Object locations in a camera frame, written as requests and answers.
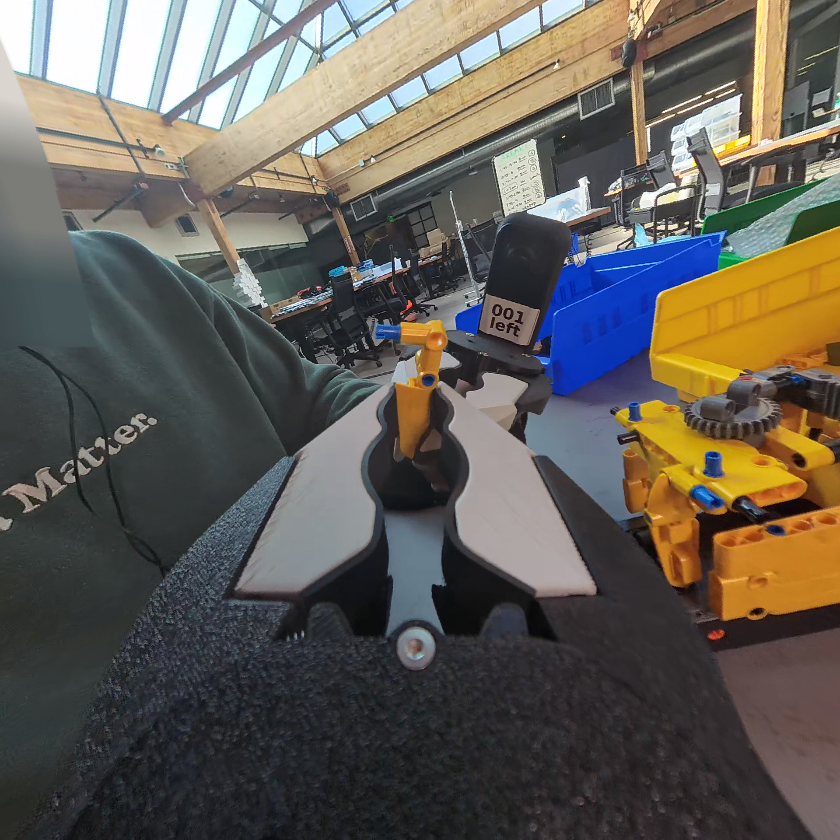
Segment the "green storage bin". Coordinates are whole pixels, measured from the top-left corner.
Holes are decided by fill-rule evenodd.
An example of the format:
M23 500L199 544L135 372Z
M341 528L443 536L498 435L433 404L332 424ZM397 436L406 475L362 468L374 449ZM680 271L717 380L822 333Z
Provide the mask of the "green storage bin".
M802 241L839 225L839 199L811 192L728 236L730 250L751 259Z

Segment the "grey ventilation duct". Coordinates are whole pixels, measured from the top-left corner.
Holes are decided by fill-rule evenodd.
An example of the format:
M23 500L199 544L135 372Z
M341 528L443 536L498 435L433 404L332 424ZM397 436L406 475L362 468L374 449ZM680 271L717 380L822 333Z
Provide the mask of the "grey ventilation duct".
M725 61L729 60L730 53L742 49L743 44L751 40L754 8L755 2L709 4L697 15L688 16L672 26L678 30L678 35L692 35L691 38L657 32L653 43L637 54L644 64L647 92L659 94L692 74L706 72L720 56ZM404 207L434 195L444 185L488 165L494 156L504 151L528 140L558 137L582 120L601 117L610 107L596 110L594 102L602 100L608 89L612 90L615 106L628 104L631 96L630 71L612 73L575 91L570 85L561 86L559 83L552 89L534 83L529 88L515 91L500 100L500 104L509 102L521 109L527 104L540 103L549 94L553 100L547 101L541 109L531 108L520 119L509 121L495 132L485 133L472 143L464 143L449 154L426 161L425 166L414 167L402 177L384 182L376 189L364 190L360 195L371 194L383 212L387 208Z

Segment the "person's left forearm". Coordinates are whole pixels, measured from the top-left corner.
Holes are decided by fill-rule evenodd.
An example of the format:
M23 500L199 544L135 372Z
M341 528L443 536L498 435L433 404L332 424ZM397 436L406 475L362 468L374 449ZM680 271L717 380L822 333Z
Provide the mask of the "person's left forearm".
M302 358L279 331L254 314L240 319L248 382L289 454L323 433L382 386L334 364Z

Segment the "yellow lego tooth piece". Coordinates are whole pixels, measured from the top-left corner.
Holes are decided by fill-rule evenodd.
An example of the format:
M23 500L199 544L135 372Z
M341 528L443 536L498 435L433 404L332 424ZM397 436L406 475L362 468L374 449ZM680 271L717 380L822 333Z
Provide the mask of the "yellow lego tooth piece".
M414 460L432 425L438 381L433 388L425 389L415 387L410 379L407 384L394 384L394 389L400 450L405 458Z

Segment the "green plastic bin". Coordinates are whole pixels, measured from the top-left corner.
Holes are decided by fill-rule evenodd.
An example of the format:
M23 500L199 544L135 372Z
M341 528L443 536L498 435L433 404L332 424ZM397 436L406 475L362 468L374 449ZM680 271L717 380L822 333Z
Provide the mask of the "green plastic bin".
M703 222L700 231L704 235L723 233L725 240L728 242L728 236L731 233L749 227L762 217L807 193L812 193L814 196L828 195L839 199L839 174L808 182L710 215Z

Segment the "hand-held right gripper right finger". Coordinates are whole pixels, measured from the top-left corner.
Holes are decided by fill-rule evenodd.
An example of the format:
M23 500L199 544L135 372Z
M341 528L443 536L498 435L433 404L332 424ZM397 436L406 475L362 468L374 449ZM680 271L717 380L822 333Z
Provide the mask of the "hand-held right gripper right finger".
M444 584L433 587L447 635L478 635L498 605L537 604L597 588L531 450L449 385L434 400L437 467L449 489Z

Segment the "yellow lego vehicle model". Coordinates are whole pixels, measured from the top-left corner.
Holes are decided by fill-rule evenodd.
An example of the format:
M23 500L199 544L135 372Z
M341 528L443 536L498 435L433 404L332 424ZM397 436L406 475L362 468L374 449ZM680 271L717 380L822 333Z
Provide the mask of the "yellow lego vehicle model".
M716 650L839 625L838 366L744 371L630 403L624 528Z

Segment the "wooden support post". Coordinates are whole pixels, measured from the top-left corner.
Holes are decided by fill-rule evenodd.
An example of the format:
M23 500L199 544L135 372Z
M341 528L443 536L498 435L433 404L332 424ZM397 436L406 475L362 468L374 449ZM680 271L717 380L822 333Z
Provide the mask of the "wooden support post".
M633 115L633 139L636 165L646 163L649 155L648 131L646 125L646 102L644 92L644 62L637 58L629 71Z
M781 136L790 1L758 1L755 8L751 140Z

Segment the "black office chair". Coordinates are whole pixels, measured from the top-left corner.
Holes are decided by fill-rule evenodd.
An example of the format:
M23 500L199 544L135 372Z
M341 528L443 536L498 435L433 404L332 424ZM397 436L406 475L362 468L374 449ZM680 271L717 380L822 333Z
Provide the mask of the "black office chair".
M619 177L616 220L630 232L619 249L697 235L697 184L677 185L665 151L623 169Z
M349 369L356 361L372 361L376 367L382 367L380 353L355 299L354 284L349 276L332 279L331 302L322 319L322 326L331 343L337 365Z
M728 170L719 162L705 127L688 137L686 150L699 171L701 217L706 218L747 201L747 192L733 193L730 190Z
M492 218L478 225L462 223L462 234L469 264L479 284L487 281L497 237L497 220Z

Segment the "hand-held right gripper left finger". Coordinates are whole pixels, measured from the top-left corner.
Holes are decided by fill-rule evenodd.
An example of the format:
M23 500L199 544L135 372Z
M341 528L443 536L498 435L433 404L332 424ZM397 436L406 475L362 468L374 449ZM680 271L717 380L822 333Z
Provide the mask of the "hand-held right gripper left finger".
M290 628L319 603L338 606L358 635L384 635L392 582L382 501L370 458L391 439L382 387L315 437L294 466L234 583L240 601L291 604Z

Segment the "yellow plastic bin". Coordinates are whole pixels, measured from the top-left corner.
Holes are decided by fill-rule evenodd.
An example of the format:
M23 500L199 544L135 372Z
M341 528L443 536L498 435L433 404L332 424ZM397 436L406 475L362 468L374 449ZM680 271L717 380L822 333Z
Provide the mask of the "yellow plastic bin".
M742 371L823 368L839 341L839 229L658 295L652 378L686 399L725 392Z

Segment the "long wooden top desk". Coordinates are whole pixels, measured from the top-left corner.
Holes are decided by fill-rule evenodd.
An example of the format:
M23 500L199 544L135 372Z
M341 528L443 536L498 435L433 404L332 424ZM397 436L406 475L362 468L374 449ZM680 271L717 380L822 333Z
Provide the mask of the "long wooden top desk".
M718 157L721 166L739 165L749 161L756 156L786 152L787 150L798 149L802 146L819 144L839 134L839 121L825 123L817 128L799 132L778 140L767 143L760 143L751 147L743 147L729 154Z

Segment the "white notice board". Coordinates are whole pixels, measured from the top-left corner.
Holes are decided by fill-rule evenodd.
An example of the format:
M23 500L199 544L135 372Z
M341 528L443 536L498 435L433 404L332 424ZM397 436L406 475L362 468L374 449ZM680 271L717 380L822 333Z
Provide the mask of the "white notice board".
M504 217L545 203L538 143L530 139L491 160Z

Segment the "blue plastic bin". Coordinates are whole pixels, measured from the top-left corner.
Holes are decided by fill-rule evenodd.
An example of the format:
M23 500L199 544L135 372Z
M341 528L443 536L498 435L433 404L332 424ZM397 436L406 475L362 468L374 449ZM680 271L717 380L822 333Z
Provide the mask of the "blue plastic bin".
M720 251L710 234L563 265L533 347L551 394L568 396L648 348L658 295L714 272ZM476 328L480 307L460 313L455 330Z

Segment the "standing desk with clear box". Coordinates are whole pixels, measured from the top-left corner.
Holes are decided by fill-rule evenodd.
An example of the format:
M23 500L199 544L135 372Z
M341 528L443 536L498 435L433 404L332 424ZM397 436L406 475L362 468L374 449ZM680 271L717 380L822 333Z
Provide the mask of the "standing desk with clear box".
M581 226L600 220L610 210L605 206L595 206L590 195L590 180L582 177L577 186L567 192L548 198L543 204L532 207L528 214L544 217L565 224L567 227Z

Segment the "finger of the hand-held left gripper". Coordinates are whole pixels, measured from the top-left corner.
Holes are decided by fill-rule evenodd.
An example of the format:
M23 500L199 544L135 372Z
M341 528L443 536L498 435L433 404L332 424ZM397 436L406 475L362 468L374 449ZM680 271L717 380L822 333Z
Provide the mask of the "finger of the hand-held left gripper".
M507 374L484 373L481 385L467 392L467 402L510 431L518 415L518 400L528 388L526 381Z
M407 384L412 378L417 378L419 381L420 374L417 372L416 357L418 353L412 353L405 360L400 359L392 374L392 383ZM445 371L456 370L460 367L460 362L450 353L443 353L439 365L438 374L442 375Z

